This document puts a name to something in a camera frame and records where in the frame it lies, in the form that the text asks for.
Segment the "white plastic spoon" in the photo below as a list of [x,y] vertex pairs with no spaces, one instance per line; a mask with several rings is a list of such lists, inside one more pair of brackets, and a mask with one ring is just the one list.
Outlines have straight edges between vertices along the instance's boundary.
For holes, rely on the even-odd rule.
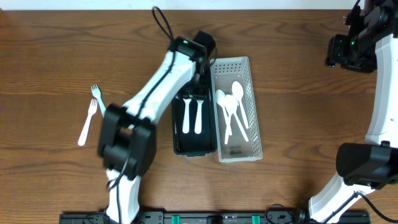
[[216,103],[221,106],[225,120],[228,117],[228,114],[225,108],[225,93],[222,90],[216,90]]
[[227,144],[229,141],[229,137],[231,136],[231,117],[228,116],[226,119],[226,132],[225,132],[225,136],[224,136],[224,144]]
[[228,127],[230,129],[232,129],[232,127],[231,127],[231,118],[234,116],[235,120],[236,120],[236,122],[238,124],[238,127],[240,129],[240,132],[243,135],[244,140],[246,142],[248,142],[249,139],[248,139],[248,136],[246,134],[246,131],[244,130],[244,128],[243,128],[243,126],[242,126],[242,124],[240,122],[240,119],[237,116],[238,102],[237,102],[236,97],[234,95],[226,95],[225,100],[226,100],[226,110],[227,110],[228,115],[229,115],[228,116]]
[[233,95],[238,100],[245,128],[248,129],[249,128],[249,123],[248,123],[248,119],[247,119],[246,112],[245,112],[245,109],[244,109],[244,106],[243,106],[243,102],[242,102],[242,98],[244,96],[244,90],[243,90],[243,87],[240,84],[240,82],[237,82],[237,81],[233,82],[233,84],[232,84],[232,92],[233,92]]

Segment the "white fork straight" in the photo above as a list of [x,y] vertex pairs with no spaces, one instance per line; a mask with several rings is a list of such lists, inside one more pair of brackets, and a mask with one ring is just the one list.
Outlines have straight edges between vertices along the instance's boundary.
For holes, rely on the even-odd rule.
[[204,100],[197,100],[197,114],[195,120],[195,134],[200,134],[202,132],[202,104]]

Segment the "white fork thick handle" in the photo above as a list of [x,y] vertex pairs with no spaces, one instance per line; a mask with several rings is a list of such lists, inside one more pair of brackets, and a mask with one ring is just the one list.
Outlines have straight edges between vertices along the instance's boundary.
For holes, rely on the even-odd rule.
[[102,114],[102,116],[104,116],[105,111],[106,111],[106,107],[105,107],[105,104],[103,102],[103,99],[102,99],[102,96],[101,96],[101,90],[100,90],[99,86],[98,85],[92,85],[91,86],[91,92],[92,92],[92,95],[98,100],[98,104],[99,104],[99,107],[100,107],[100,110],[101,110],[101,114]]

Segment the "white fork thin handle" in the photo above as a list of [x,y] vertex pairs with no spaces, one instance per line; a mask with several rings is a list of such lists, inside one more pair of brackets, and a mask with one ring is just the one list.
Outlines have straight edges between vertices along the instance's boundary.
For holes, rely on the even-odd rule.
[[97,111],[97,106],[98,106],[98,100],[93,98],[90,101],[90,105],[89,105],[89,108],[88,108],[88,115],[86,117],[85,124],[83,126],[83,129],[81,131],[80,137],[78,139],[78,145],[79,146],[84,146],[85,143],[86,143],[86,139],[87,139],[87,136],[88,136],[88,131],[89,131],[89,128],[90,128],[91,119],[92,119],[92,116]]

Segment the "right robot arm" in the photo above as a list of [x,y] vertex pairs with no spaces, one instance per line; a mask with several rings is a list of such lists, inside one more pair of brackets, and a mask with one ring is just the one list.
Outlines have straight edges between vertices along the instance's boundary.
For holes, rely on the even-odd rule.
[[366,1],[364,9],[355,4],[345,25],[348,34],[330,39],[325,65],[377,73],[372,118],[363,144],[339,147],[335,175],[296,223],[369,223],[349,208],[397,183],[397,1]]

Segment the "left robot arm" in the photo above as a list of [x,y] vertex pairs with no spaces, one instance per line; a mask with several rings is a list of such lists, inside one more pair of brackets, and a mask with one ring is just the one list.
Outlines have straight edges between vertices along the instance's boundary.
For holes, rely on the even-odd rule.
[[141,177],[156,154],[156,126],[173,100],[204,100],[209,94],[208,57],[214,38],[199,31],[193,40],[171,40],[164,61],[143,89],[122,107],[107,107],[98,155],[108,176],[109,223],[132,223],[139,212]]

